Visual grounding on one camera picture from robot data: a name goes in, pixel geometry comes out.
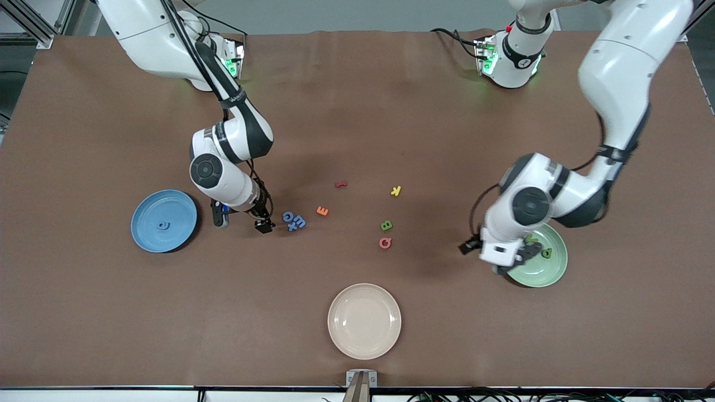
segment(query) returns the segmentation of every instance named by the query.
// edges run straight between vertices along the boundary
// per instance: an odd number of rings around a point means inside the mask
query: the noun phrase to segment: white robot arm
[[[549,219],[566,227],[582,227],[603,216],[608,194],[648,120],[651,78],[680,37],[693,8],[691,0],[601,3],[608,7],[611,20],[588,50],[578,81],[601,120],[603,144],[586,176],[541,154],[521,157],[505,173],[499,183],[500,197],[488,208],[479,233],[460,247],[463,253],[481,248],[480,259],[494,264],[499,274],[538,251],[524,245],[523,239]],[[515,32],[521,30],[512,29],[510,36]],[[509,68],[504,75],[497,71],[503,60],[492,66],[492,79],[515,77],[514,64],[506,61]]]
[[[270,194],[257,176],[251,178],[236,166],[248,162],[253,176],[252,159],[266,155],[273,145],[268,122],[227,68],[241,56],[242,46],[210,34],[197,17],[177,12],[169,0],[98,0],[97,5],[140,69],[188,79],[216,94],[224,119],[194,133],[189,175],[212,198],[216,226],[227,225],[228,213],[247,212],[260,232],[270,232],[275,226],[267,209]]]

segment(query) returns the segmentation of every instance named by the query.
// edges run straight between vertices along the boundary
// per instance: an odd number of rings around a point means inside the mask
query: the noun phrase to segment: brown table
[[[0,383],[330,385],[361,367],[384,386],[705,386],[715,136],[684,44],[656,75],[608,219],[556,225],[560,282],[519,288],[457,250],[474,199],[516,158],[575,166],[594,152],[576,81],[594,37],[555,33],[533,81],[505,90],[436,34],[252,36],[245,87],[276,136],[257,169],[277,220],[307,220],[269,235],[245,216],[213,227],[189,181],[190,136],[221,117],[213,95],[141,71],[114,38],[56,38],[0,149]],[[184,249],[151,254],[129,221],[165,188],[204,219]],[[388,289],[404,320],[367,362],[326,327],[332,299],[361,282]]]

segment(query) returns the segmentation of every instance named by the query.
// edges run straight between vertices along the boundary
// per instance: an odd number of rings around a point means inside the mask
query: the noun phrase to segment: plate rim
[[[511,271],[507,272],[507,275],[509,275],[509,277],[511,279],[515,280],[517,283],[520,283],[521,285],[528,286],[530,288],[547,288],[548,286],[551,286],[551,285],[557,283],[566,274],[566,269],[568,268],[568,248],[566,247],[566,242],[563,241],[563,237],[561,237],[561,234],[559,234],[559,232],[556,229],[554,229],[553,226],[549,225],[548,223],[544,223],[536,230],[540,230],[545,226],[548,227],[548,229],[551,230],[554,234],[556,234],[556,236],[561,241],[561,243],[563,243],[563,249],[566,254],[564,256],[564,258],[566,259],[566,261],[564,262],[563,272],[558,277],[556,277],[556,279],[553,282],[546,283],[544,285],[529,285],[528,283],[524,283],[524,282],[516,279],[515,277],[513,277],[513,275],[511,275]]]
[[[391,300],[394,304],[395,307],[397,308],[397,318],[398,318],[398,326],[397,326],[397,335],[395,336],[395,340],[392,341],[392,343],[385,349],[384,352],[380,353],[377,356],[374,357],[369,357],[369,358],[363,358],[363,357],[357,357],[354,356],[353,354],[349,353],[348,351],[344,350],[343,348],[340,347],[340,344],[335,341],[335,336],[333,335],[331,325],[330,323],[332,322],[331,317],[334,315],[334,309],[335,309],[335,302],[343,296],[346,292],[349,290],[352,290],[353,288],[357,287],[369,287],[369,288],[376,288],[380,292],[382,292],[384,295],[387,295],[389,297],[389,300]],[[347,288],[341,290],[333,299],[332,303],[330,304],[330,308],[327,310],[327,331],[328,334],[330,334],[330,340],[332,340],[332,344],[335,345],[335,347],[342,352],[342,354],[346,355],[349,358],[354,358],[355,360],[362,360],[362,361],[368,361],[368,360],[373,360],[376,358],[379,358],[380,356],[385,355],[387,352],[392,350],[393,346],[397,343],[398,339],[400,338],[400,334],[402,333],[402,311],[400,311],[400,305],[398,304],[398,301],[395,299],[395,297],[392,295],[392,293],[388,292],[386,289],[384,289],[382,286],[376,285],[374,283],[356,283],[354,285],[350,285]]]
[[[191,211],[193,212],[194,229],[191,231],[191,233],[188,235],[188,237],[181,242],[181,244],[179,244],[178,246],[176,246],[176,247],[174,247],[174,248],[172,248],[172,249],[163,250],[163,251],[162,251],[162,250],[149,250],[149,249],[147,249],[145,246],[143,246],[144,242],[141,242],[141,244],[140,244],[140,242],[137,241],[137,238],[141,238],[141,237],[138,236],[137,226],[135,225],[134,221],[135,221],[136,218],[137,218],[137,213],[139,212],[139,209],[142,207],[142,205],[144,205],[144,203],[145,203],[148,199],[150,199],[150,198],[152,198],[152,197],[154,197],[154,196],[156,196],[156,195],[158,195],[158,194],[164,193],[164,192],[166,192],[167,194],[174,195],[174,196],[176,196],[177,198],[183,197],[184,199],[186,199],[186,200],[189,201],[189,203],[193,206],[193,208],[191,209]],[[173,188],[167,188],[167,189],[159,190],[159,191],[153,192],[152,194],[147,195],[147,196],[137,205],[137,207],[134,209],[134,213],[132,214],[132,220],[131,220],[130,223],[129,223],[129,231],[130,231],[131,234],[132,234],[132,239],[133,239],[133,241],[134,241],[134,244],[138,245],[142,250],[148,251],[149,253],[168,253],[169,251],[176,250],[177,248],[183,246],[183,245],[186,243],[186,241],[191,238],[191,235],[196,231],[196,226],[197,226],[198,222],[199,222],[199,212],[198,212],[198,207],[196,206],[196,202],[194,202],[194,199],[191,198],[190,195],[188,195],[187,193],[185,193],[185,192],[183,192],[183,191],[181,191],[181,190],[176,190],[176,189],[173,189]]]

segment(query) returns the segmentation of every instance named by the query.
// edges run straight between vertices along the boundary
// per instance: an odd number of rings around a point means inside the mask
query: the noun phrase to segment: gray floor
[[[97,6],[87,4],[88,13]],[[251,34],[301,34],[318,30],[428,31],[436,27],[461,31],[501,29],[513,20],[506,0],[208,0],[198,9]],[[559,9],[563,30],[600,30],[608,17],[593,3]],[[78,26],[91,25],[78,21]],[[212,23],[218,31],[232,31]],[[102,21],[98,35],[111,35]],[[689,33],[689,46],[705,89],[715,96],[715,12]],[[2,46],[0,71],[28,71],[32,46]],[[11,117],[25,76],[0,74],[0,112]]]

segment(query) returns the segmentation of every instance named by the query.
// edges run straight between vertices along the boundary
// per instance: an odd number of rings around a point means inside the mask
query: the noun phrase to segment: beige plate
[[[327,330],[341,352],[358,360],[378,358],[397,342],[402,328],[398,303],[385,289],[358,283],[335,296]]]

